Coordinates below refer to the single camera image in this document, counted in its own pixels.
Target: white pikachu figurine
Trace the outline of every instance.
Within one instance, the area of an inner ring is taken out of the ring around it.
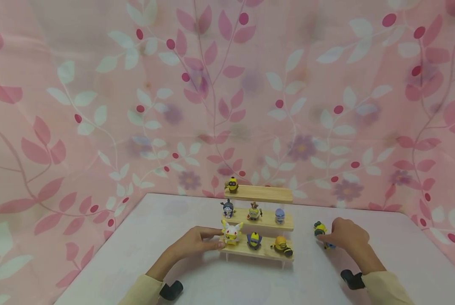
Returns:
[[[239,235],[243,228],[243,222],[237,225],[230,225],[227,221],[222,219],[222,233],[224,233],[224,241],[226,244],[237,244],[239,242]]]

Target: beige sleeve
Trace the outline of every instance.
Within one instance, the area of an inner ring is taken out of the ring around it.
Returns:
[[[118,305],[156,305],[163,282],[140,275]]]
[[[391,272],[372,272],[361,277],[372,304],[414,305],[397,276]]]

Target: wooden shelf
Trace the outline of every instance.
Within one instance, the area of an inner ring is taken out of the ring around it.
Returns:
[[[274,249],[270,248],[270,246],[275,243],[275,238],[272,237],[263,237],[261,240],[261,246],[258,250],[251,249],[247,244],[247,237],[246,234],[240,234],[239,236],[239,243],[237,245],[227,244],[226,247],[222,250],[219,250],[222,253],[227,254],[237,254],[237,255],[244,255],[244,256],[251,256],[251,257],[258,257],[264,258],[269,260],[276,260],[276,261],[293,261],[295,256],[286,257],[285,255],[276,252]],[[287,240],[287,245],[292,248],[292,241]]]
[[[237,193],[231,193],[228,189],[225,189],[224,196],[230,199],[259,202],[293,203],[292,191],[282,187],[245,186],[240,184]]]
[[[279,225],[275,222],[274,211],[265,211],[262,206],[260,206],[260,208],[263,211],[263,217],[260,216],[258,220],[248,220],[246,216],[248,215],[249,209],[236,207],[234,207],[234,211],[236,211],[236,213],[234,213],[231,218],[227,219],[224,215],[222,215],[222,219],[232,225],[244,222],[244,225],[249,225],[250,227],[262,227],[278,231],[293,231],[293,219],[291,214],[285,213],[285,223]]]

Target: fabric backdrop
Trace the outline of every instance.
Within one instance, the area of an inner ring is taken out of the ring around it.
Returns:
[[[455,0],[0,0],[0,305],[231,175],[400,211],[455,264]]]

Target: white table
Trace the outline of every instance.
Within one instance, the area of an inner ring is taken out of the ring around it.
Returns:
[[[137,276],[163,250],[195,225],[221,227],[219,199],[147,194],[55,305],[116,305]],[[247,208],[248,202],[234,202]],[[281,205],[260,202],[268,211]],[[371,245],[388,270],[396,273],[417,305],[455,305],[455,267],[407,218],[398,213],[285,205],[295,230],[295,261],[279,261],[209,252],[178,263],[166,282],[183,283],[176,305],[369,304],[364,289],[351,291],[343,269],[359,272],[341,249],[324,251],[312,226],[330,226],[338,216],[367,230]]]

